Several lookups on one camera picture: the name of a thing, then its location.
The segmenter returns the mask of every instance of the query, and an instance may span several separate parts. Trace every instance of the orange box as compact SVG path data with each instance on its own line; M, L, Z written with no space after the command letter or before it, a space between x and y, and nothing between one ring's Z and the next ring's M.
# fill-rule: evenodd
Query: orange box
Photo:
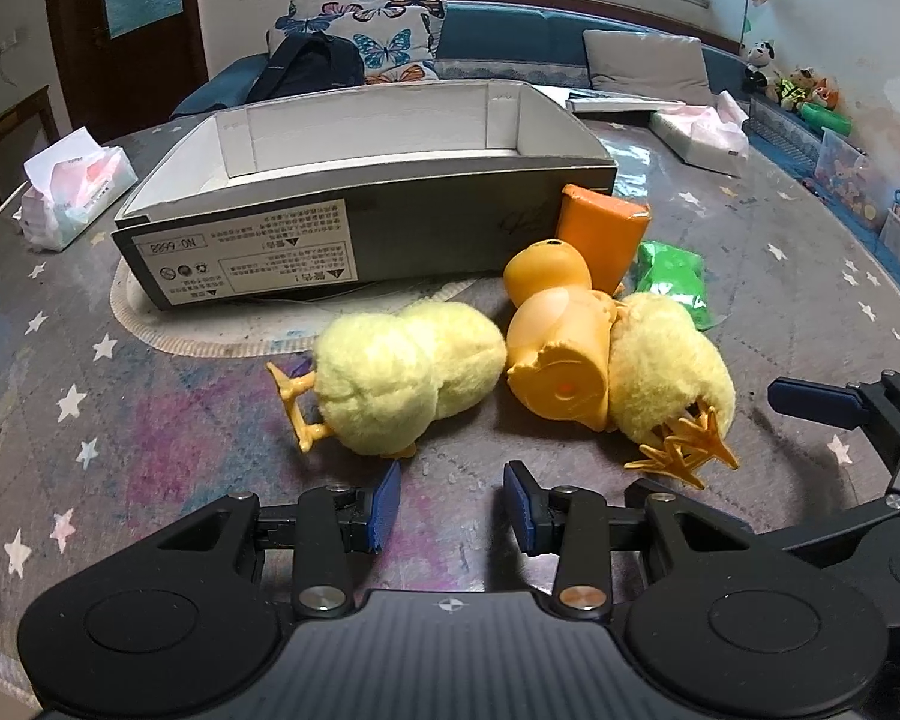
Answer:
M650 207L568 184L557 237L583 255L593 289L613 295L650 224Z

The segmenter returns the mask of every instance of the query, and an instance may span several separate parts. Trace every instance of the backpack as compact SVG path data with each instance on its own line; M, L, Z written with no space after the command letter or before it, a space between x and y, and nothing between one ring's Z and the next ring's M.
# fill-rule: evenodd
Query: backpack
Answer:
M364 60L346 38L287 35L247 94L248 103L364 85Z

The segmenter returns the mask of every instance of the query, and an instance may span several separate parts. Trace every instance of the silver bolt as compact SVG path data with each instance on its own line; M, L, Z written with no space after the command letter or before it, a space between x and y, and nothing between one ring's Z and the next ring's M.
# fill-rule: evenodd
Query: silver bolt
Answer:
M600 608L607 603L607 594L589 584L574 584L572 587L567 587L560 593L559 598L560 603L566 607L581 611Z
M315 584L303 590L299 600L306 608L312 608L314 611L330 611L343 605L346 594L330 584Z

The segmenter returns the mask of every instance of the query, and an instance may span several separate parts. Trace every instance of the green plastic wrapper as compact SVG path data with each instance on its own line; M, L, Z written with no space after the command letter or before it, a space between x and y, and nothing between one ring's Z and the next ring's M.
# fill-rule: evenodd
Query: green plastic wrapper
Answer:
M706 305L700 255L660 241L644 241L636 250L636 281L636 292L667 295L682 303L698 330L716 324Z

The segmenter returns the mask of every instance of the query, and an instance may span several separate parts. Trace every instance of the white sticker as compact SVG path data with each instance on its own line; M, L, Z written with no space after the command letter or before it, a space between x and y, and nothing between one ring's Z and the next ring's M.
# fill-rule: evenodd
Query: white sticker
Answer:
M172 305L357 280L343 200L133 238Z

